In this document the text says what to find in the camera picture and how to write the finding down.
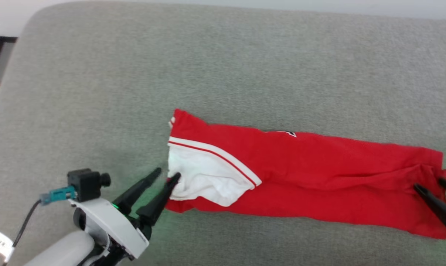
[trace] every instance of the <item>red garment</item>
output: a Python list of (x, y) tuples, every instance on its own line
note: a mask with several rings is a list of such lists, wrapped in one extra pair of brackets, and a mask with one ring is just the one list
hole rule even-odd
[[(445, 190), (437, 185), (439, 177), (446, 178), (439, 151), (314, 133), (208, 125), (179, 109), (172, 122), (169, 145), (213, 155), (215, 152), (184, 140), (214, 145), (233, 155), (262, 183), (258, 185), (250, 174), (243, 173), (258, 186), (230, 206), (198, 197), (170, 200), (169, 210), (310, 217), (446, 238), (446, 228), (413, 189), (413, 184), (419, 183), (446, 202)], [(241, 167), (229, 163), (241, 172)]]

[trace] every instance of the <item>clothing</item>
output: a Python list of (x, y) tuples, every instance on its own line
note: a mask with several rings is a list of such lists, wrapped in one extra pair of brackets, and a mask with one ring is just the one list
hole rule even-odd
[(310, 217), (371, 224), (444, 239), (446, 228), (416, 194), (443, 201), (439, 151), (304, 132), (208, 125), (175, 110), (169, 176), (182, 174), (167, 209)]

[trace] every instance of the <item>couch cushion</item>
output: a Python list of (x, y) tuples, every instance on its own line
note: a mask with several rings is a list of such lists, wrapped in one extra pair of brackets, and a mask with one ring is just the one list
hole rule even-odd
[[(446, 21), (46, 8), (19, 38), (0, 90), (0, 231), (14, 237), (69, 170), (110, 173), (103, 197), (113, 199), (165, 165), (174, 108), (210, 123), (425, 146), (444, 152), (446, 168)], [(71, 215), (65, 202), (40, 207), (10, 265), (74, 230)], [(446, 265), (446, 241), (307, 218), (165, 212), (150, 244), (135, 265)]]

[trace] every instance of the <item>logo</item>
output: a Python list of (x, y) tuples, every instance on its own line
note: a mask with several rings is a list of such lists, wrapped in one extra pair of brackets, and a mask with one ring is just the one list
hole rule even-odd
[(285, 133), (287, 133), (287, 134), (289, 134), (290, 136), (292, 136), (292, 137), (297, 137), (297, 135), (295, 134), (295, 132), (290, 132), (290, 131), (276, 131), (276, 132), (285, 132)]

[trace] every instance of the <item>teal connector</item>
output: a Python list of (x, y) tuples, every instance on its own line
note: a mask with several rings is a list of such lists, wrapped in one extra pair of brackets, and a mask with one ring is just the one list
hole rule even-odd
[(76, 198), (75, 188), (73, 186), (63, 187), (49, 191), (48, 194), (41, 194), (41, 204), (47, 205), (51, 202)]

